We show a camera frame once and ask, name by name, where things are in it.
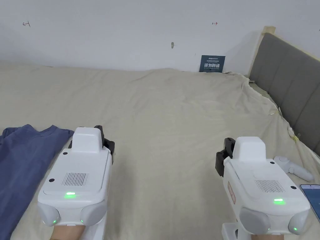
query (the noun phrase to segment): phone screen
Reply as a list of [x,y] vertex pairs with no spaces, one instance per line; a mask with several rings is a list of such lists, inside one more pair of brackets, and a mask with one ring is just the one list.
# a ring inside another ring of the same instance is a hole
[[301,190],[309,200],[318,219],[320,219],[320,185],[301,185]]

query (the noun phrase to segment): gray upholstered headboard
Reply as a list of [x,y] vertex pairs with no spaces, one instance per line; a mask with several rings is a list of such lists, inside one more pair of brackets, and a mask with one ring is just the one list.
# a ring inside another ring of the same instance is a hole
[[295,135],[320,155],[320,62],[266,33],[250,80],[269,93]]

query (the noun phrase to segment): red label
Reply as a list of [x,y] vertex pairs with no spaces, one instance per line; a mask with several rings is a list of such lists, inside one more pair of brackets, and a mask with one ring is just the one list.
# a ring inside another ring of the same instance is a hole
[[233,193],[233,190],[232,190],[232,187],[230,185],[230,182],[228,182],[228,190],[229,190],[230,196],[232,198],[233,204],[235,204],[236,203],[236,197],[235,197],[235,194]]

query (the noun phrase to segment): bed mattress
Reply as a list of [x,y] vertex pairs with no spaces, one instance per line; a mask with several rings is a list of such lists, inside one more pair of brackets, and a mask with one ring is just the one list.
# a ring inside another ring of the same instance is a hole
[[[287,156],[320,183],[316,156],[239,74],[1,65],[0,102],[1,131],[103,125],[116,143],[105,239],[221,240],[221,225],[235,221],[215,170],[226,137],[258,136],[268,158]],[[37,193],[12,240],[50,238],[36,204]],[[311,211],[306,228],[285,239],[318,239]]]

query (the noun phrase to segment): blue t-shirt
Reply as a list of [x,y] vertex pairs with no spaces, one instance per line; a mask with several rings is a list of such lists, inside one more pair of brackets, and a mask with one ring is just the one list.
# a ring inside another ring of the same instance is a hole
[[73,131],[54,125],[6,128],[0,136],[0,239],[9,240],[51,160]]

